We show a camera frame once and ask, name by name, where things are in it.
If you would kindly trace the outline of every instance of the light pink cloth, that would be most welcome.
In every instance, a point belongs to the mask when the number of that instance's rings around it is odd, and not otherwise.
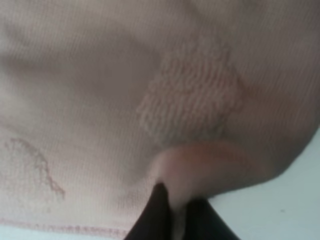
[[[2,0],[0,223],[122,238],[153,157],[218,139],[244,86],[266,102],[290,95],[316,126],[318,6]]]

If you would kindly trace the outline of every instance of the white surface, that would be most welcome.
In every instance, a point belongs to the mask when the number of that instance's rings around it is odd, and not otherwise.
[[[320,239],[320,131],[282,176],[225,194],[215,209],[243,240]],[[1,240],[108,240],[0,226]]]

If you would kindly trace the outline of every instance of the stain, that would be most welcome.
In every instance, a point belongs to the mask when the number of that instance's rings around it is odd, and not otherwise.
[[[242,106],[242,87],[226,47],[214,36],[192,36],[164,54],[138,106],[140,125],[164,147],[216,139]]]
[[[0,179],[0,202],[9,208],[49,213],[65,198],[44,155],[20,138],[0,139]]]

